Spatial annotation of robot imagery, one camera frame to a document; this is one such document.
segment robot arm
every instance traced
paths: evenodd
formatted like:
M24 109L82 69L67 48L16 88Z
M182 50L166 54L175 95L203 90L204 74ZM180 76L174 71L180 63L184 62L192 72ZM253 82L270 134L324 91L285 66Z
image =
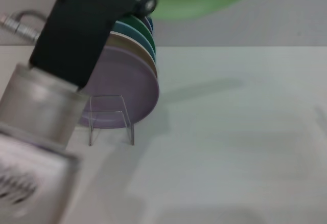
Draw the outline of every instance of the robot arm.
M56 0L30 64L83 88L115 21L147 16L155 6L156 0Z

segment white table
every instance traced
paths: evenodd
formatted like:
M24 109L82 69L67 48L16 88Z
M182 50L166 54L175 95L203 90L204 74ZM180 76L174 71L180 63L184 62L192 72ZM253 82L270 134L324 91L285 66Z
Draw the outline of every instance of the white table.
M31 50L0 48L0 88ZM136 146L110 130L90 148L76 129L63 223L327 223L327 48L157 51L161 97Z

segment clear acrylic plate stand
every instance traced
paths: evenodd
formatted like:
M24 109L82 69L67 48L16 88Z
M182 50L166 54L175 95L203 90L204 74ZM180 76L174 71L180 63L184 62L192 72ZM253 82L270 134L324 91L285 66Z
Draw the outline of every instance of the clear acrylic plate stand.
M94 105L98 102L101 102L101 104L108 104L108 107L98 110ZM93 131L98 127L97 122L101 119L108 120L108 118L113 121L124 121L128 140L131 145L134 145L134 124L130 122L123 96L91 96L88 106L84 111L88 112L89 146L94 144Z

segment stack of plates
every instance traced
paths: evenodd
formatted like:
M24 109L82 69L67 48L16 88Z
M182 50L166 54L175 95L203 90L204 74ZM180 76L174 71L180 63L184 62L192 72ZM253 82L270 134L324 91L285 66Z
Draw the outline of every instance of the stack of plates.
M156 49L151 18L129 16L117 21L93 73L82 90L90 96L123 96L132 124L145 118L156 106L159 85L155 64ZM121 99L93 99L94 128L125 127L123 116L105 111L121 110ZM89 126L89 104L80 119Z

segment metal cylinder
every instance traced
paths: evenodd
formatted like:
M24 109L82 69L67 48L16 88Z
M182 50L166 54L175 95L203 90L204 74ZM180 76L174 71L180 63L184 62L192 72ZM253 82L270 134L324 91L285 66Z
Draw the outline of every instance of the metal cylinder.
M76 90L48 73L18 64L0 100L0 122L65 148L88 100Z

